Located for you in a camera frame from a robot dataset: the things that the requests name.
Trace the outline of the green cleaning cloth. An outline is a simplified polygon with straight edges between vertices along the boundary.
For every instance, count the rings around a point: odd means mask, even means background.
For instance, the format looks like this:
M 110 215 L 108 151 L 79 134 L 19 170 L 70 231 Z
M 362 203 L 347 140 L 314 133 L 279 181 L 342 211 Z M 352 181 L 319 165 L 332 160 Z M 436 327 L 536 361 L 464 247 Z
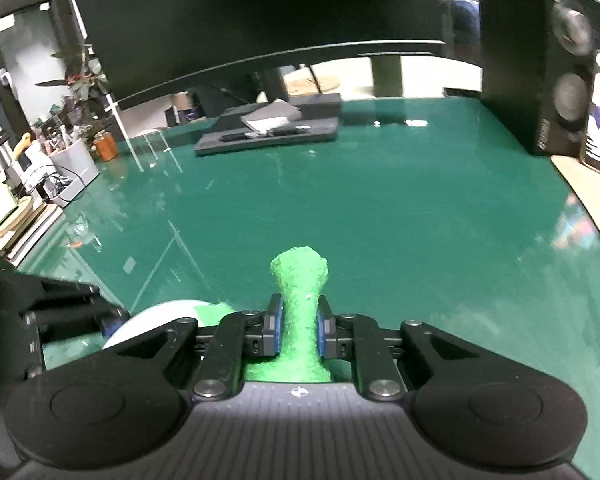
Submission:
M 263 312 L 222 317 L 194 376 L 196 389 L 219 388 L 232 396 L 242 382 L 329 382 L 330 371 L 317 351 L 317 304 L 328 278 L 327 260 L 309 246 L 294 247 L 270 264 L 284 300 L 282 346 L 262 356 Z

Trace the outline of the stack of books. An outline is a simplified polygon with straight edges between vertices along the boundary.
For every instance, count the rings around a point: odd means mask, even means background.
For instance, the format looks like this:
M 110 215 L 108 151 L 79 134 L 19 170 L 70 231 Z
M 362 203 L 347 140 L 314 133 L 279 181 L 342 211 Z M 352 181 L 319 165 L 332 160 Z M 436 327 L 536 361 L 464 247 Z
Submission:
M 62 209 L 56 204 L 31 197 L 20 200 L 0 225 L 0 258 L 19 266 L 61 216 Z

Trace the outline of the grey desk organizer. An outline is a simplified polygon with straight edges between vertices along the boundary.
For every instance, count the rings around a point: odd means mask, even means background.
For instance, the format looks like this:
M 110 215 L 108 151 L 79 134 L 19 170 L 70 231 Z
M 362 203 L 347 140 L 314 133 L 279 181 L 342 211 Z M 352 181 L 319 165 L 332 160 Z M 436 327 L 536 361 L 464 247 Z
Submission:
M 36 168 L 38 183 L 50 201 L 61 208 L 69 206 L 98 177 L 94 159 L 82 140 L 63 150 L 42 154 Z

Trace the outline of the orange jar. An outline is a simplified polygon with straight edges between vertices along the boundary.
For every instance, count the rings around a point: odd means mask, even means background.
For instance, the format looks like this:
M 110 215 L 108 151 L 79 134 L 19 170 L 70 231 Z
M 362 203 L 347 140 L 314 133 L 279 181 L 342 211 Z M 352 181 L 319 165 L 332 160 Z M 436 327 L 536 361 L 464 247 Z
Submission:
M 110 162 L 119 155 L 114 136 L 106 130 L 99 131 L 94 136 L 94 148 L 103 162 Z

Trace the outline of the black pen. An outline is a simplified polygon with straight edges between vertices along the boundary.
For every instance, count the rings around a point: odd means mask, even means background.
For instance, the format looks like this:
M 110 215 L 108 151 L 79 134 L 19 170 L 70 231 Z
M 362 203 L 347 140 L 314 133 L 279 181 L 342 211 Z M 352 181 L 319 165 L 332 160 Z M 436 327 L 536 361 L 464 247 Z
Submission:
M 225 133 L 220 136 L 221 142 L 237 142 L 250 139 L 266 138 L 267 136 L 293 136 L 294 134 L 306 133 L 312 130 L 309 125 L 291 125 L 273 128 L 265 131 L 249 131 L 238 133 Z

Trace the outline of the grey notepad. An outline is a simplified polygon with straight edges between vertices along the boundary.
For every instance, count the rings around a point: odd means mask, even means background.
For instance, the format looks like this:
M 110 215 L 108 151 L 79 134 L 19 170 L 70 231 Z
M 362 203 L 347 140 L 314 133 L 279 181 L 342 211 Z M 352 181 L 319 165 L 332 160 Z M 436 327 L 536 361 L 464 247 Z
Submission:
M 275 100 L 240 118 L 252 131 L 265 131 L 283 127 L 295 122 L 302 116 L 298 107 L 287 101 Z

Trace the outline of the round wooden coaster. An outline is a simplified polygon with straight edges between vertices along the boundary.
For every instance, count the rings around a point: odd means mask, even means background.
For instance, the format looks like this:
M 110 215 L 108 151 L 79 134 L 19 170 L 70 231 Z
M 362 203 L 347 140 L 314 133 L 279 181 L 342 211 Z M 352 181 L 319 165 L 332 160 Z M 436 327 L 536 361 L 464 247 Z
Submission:
M 291 96 L 309 96 L 310 94 L 323 94 L 337 90 L 340 80 L 336 76 L 324 78 L 302 77 L 286 81 L 287 91 Z

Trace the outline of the potted plant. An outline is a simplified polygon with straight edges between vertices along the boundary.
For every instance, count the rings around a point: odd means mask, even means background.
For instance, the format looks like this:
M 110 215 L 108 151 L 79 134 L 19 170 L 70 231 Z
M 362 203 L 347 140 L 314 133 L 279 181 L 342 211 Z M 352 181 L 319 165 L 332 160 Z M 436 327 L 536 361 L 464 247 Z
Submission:
M 66 87 L 72 108 L 80 110 L 87 122 L 102 122 L 107 118 L 106 96 L 110 83 L 91 44 L 70 44 L 50 55 L 64 63 L 64 76 L 37 82 L 40 88 Z

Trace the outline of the tan cork mouse pad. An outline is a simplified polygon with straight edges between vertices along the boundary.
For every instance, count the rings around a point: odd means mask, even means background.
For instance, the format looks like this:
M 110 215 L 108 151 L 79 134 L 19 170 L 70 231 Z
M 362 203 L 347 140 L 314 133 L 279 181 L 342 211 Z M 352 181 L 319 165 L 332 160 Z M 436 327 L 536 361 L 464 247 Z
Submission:
M 600 173 L 567 156 L 553 155 L 550 161 L 570 185 L 600 231 Z

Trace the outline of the black curved monitor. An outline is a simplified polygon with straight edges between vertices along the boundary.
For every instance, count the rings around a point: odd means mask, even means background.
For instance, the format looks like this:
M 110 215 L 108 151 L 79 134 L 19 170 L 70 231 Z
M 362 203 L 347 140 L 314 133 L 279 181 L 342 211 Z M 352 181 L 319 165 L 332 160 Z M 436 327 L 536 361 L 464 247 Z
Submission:
M 259 70 L 442 52 L 439 0 L 76 0 L 122 107 Z

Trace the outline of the black speaker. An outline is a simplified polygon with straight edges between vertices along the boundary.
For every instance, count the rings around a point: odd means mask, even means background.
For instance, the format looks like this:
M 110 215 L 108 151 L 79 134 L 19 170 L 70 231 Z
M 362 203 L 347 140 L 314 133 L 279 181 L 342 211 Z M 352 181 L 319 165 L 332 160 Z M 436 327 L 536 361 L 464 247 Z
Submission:
M 532 155 L 578 156 L 600 0 L 479 0 L 481 102 Z

